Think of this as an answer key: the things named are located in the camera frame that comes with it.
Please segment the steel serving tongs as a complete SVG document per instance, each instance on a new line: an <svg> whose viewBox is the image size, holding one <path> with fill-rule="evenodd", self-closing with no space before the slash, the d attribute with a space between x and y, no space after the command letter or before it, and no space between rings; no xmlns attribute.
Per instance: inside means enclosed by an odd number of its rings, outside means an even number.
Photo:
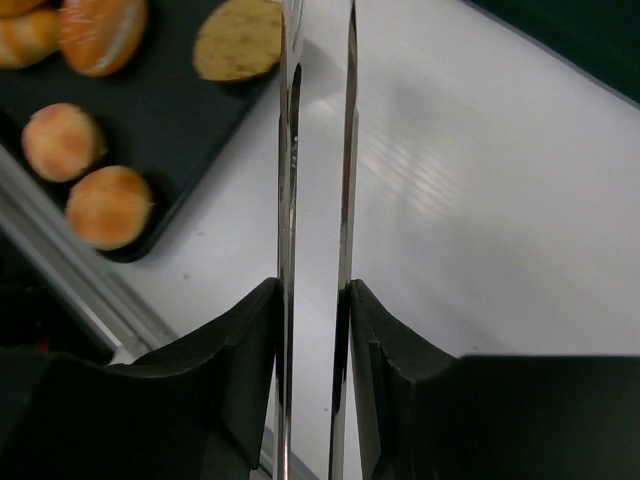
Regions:
<svg viewBox="0 0 640 480"><path fill-rule="evenodd" d="M281 342L276 347L276 411L273 477L291 476L291 427L296 266L297 171L303 51L302 1L282 3L280 114L278 140L278 282L283 307ZM340 238L329 439L330 479L344 477L346 383L349 352L355 190L358 160L357 3L348 10L344 151L341 175Z"/></svg>

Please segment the sesame bun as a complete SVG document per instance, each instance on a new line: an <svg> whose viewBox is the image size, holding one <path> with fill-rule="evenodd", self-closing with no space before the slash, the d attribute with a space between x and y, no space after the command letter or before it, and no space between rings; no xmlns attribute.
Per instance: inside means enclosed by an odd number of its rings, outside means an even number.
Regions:
<svg viewBox="0 0 640 480"><path fill-rule="evenodd" d="M145 33L149 7L142 0L67 0L60 7L60 51L67 65L103 77L131 60Z"/></svg>

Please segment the seeded bread slice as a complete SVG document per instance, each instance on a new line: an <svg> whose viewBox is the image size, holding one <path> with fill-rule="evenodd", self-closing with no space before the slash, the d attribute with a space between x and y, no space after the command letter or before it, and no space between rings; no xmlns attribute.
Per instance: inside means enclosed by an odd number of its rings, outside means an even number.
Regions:
<svg viewBox="0 0 640 480"><path fill-rule="evenodd" d="M281 58L282 5L225 1L201 25L192 63L204 80L234 83L271 71Z"/></svg>

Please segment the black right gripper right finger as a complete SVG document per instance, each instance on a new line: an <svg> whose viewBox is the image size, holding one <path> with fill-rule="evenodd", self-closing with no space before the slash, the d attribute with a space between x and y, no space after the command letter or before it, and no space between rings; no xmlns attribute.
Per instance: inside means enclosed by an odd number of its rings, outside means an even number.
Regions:
<svg viewBox="0 0 640 480"><path fill-rule="evenodd" d="M351 288L367 479L635 479L639 360L453 357Z"/></svg>

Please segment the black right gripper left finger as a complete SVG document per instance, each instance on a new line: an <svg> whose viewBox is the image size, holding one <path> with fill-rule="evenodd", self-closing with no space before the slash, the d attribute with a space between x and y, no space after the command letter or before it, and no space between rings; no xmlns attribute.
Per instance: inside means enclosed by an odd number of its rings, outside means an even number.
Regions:
<svg viewBox="0 0 640 480"><path fill-rule="evenodd" d="M131 364L1 356L5 479L246 479L260 462L281 317L273 278Z"/></svg>

